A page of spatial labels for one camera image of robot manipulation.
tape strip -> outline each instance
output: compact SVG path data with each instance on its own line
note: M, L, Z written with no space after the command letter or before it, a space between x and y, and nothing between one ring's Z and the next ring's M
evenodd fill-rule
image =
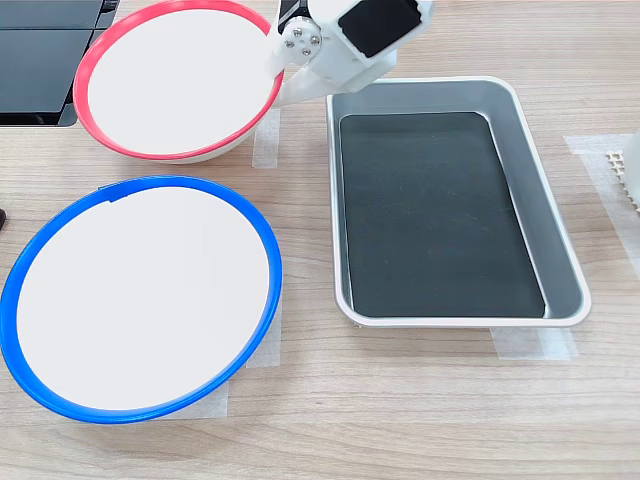
M269 331L262 339L253 355L247 360L247 368L277 367L280 365L280 344L282 341L282 300L273 317Z
M229 382L225 382L206 397L177 412L161 417L160 420L196 420L199 418L226 417L228 403Z
M640 278L640 218L607 157L609 153L621 151L632 138L631 133L565 137L565 141L571 152L580 156L631 265Z
M578 349L568 328L492 328L501 360L571 360Z
M272 108L256 128L253 140L253 168L276 168L280 144L280 109Z

